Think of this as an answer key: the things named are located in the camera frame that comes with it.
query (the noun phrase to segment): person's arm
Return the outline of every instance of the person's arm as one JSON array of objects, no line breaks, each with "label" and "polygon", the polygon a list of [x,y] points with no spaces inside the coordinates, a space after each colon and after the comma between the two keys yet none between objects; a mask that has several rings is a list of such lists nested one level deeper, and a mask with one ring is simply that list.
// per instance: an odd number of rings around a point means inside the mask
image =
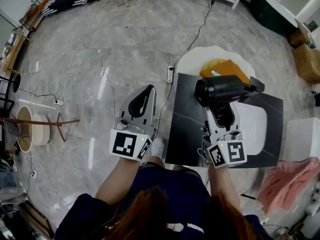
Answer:
[{"label": "person's arm", "polygon": [[211,195],[217,195],[223,192],[229,203],[241,212],[240,199],[231,181],[228,167],[215,169],[213,165],[209,165],[209,179]]},{"label": "person's arm", "polygon": [[119,203],[128,193],[140,163],[135,160],[120,158],[113,171],[97,191],[95,198],[112,206]]}]

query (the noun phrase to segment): black and white striped cushion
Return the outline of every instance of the black and white striped cushion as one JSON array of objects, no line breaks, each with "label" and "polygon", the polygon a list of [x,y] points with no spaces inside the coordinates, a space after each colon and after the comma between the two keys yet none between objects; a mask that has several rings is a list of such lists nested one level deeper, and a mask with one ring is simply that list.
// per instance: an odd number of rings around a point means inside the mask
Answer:
[{"label": "black and white striped cushion", "polygon": [[47,16],[56,12],[61,12],[73,6],[86,5],[87,2],[88,0],[49,0],[43,8],[42,14]]}]

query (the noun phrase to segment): brown hair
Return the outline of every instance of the brown hair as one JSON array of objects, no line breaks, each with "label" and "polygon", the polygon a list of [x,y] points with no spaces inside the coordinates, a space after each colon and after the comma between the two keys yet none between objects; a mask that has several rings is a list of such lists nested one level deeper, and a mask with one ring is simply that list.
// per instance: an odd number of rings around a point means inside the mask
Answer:
[{"label": "brown hair", "polygon": [[[96,239],[163,240],[176,234],[167,228],[168,218],[164,193],[157,187],[141,191],[123,214],[108,221]],[[223,193],[211,197],[203,210],[201,227],[204,239],[262,239]]]}]

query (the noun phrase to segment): floor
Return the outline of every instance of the floor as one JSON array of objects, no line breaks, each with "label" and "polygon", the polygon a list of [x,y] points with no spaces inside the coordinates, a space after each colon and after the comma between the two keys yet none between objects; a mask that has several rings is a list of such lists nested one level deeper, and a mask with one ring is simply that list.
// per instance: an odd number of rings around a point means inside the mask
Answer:
[{"label": "floor", "polygon": [[[20,87],[38,94],[57,92],[63,106],[54,105],[51,96],[38,97],[36,105],[20,90],[10,98],[16,101],[15,115],[20,106],[27,105],[33,113],[45,115],[50,121],[62,114],[64,120],[80,119],[80,123],[62,128],[63,142],[56,128],[51,128],[52,145],[31,150],[35,179],[29,181],[29,197],[49,218],[56,229],[78,195],[94,195],[117,163],[108,153],[110,129],[114,125],[111,88],[106,82],[100,89],[101,61],[114,90],[116,116],[122,101],[138,87],[153,84],[156,88],[156,114],[165,101],[169,86],[167,68],[175,65],[203,24],[210,0],[132,0],[130,7],[117,7],[116,0],[93,1],[86,6],[46,17],[32,34],[18,70]],[[297,76],[292,48],[287,40],[262,27],[245,5],[235,10],[231,4],[217,0],[192,47],[217,45],[236,52],[251,63],[256,77],[265,84],[265,92],[283,99],[284,129],[288,120],[319,116],[306,83]],[[175,99],[173,89],[164,108],[159,135],[168,138]],[[29,154],[17,158],[18,176],[28,186],[31,166]],[[196,169],[203,179],[207,169]],[[231,169],[231,177],[239,194],[256,193],[265,169]],[[312,184],[287,212],[269,215],[269,224],[291,226],[309,201]],[[260,215],[261,205],[241,197],[244,214]],[[277,227],[267,226],[269,232]]]}]

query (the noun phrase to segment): brown wooden stand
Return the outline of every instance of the brown wooden stand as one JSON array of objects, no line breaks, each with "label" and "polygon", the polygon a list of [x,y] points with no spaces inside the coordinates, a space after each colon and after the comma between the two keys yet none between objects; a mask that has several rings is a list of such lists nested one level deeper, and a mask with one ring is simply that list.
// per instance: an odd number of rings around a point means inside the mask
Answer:
[{"label": "brown wooden stand", "polygon": [[56,122],[40,122],[40,121],[21,120],[21,119],[16,119],[16,118],[15,118],[15,121],[17,124],[24,124],[24,125],[56,126],[59,130],[59,133],[60,133],[62,140],[64,142],[66,142],[60,127],[63,125],[66,125],[66,124],[78,123],[78,122],[80,122],[80,120],[76,119],[76,120],[72,120],[72,121],[59,122],[59,118],[60,118],[60,113],[58,114]]}]

